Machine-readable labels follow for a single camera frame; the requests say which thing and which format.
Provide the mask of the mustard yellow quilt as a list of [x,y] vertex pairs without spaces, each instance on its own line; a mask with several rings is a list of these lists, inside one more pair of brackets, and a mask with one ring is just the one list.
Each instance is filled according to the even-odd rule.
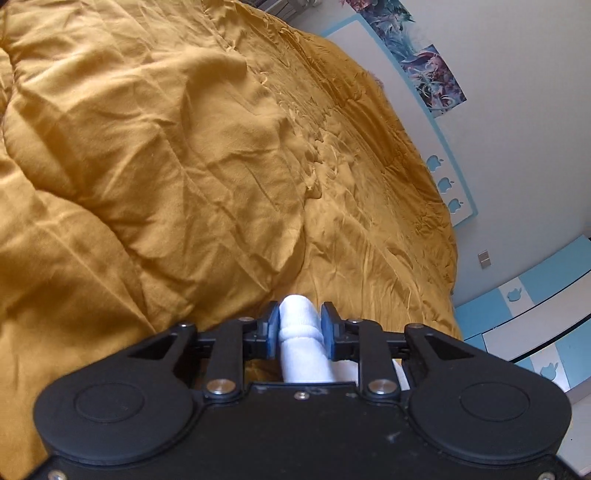
[[457,246],[375,78],[238,1],[1,9],[1,475],[54,379],[301,294],[457,336]]

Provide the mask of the white blue apple headboard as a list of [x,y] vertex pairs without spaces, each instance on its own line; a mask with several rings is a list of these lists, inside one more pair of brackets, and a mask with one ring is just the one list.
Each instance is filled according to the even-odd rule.
[[476,216],[477,207],[441,129],[400,64],[370,25],[362,16],[354,14],[322,35],[382,82],[388,101],[450,211],[452,224],[458,226]]

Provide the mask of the anime wall posters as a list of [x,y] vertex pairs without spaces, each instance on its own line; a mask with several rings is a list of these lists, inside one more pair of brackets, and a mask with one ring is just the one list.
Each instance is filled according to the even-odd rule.
[[363,17],[434,118],[467,101],[455,75],[402,1],[342,1]]

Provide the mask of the grey bedside cart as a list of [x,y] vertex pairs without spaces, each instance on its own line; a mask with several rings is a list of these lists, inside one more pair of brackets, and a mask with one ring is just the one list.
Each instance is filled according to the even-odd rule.
[[294,19],[322,3],[321,0],[242,0],[253,8],[276,16],[283,21]]

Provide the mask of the blue white wardrobe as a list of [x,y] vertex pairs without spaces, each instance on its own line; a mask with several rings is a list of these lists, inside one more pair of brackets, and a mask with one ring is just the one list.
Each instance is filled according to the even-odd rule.
[[590,239],[455,309],[464,340],[568,392],[590,379]]

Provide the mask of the wall light switch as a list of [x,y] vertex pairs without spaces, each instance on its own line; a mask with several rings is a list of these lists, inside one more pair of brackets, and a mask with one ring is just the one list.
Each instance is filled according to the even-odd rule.
[[478,254],[478,260],[482,269],[489,268],[492,265],[491,257],[488,250],[480,252]]

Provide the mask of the white Nevada sweatshirt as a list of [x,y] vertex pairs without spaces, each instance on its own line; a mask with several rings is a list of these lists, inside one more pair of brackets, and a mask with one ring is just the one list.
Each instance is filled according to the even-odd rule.
[[[321,326],[321,319],[307,297],[290,295],[280,303],[279,343],[283,380],[293,384],[358,384],[355,362],[329,360]],[[410,384],[403,367],[396,360],[393,360],[393,365],[401,391],[408,391]]]

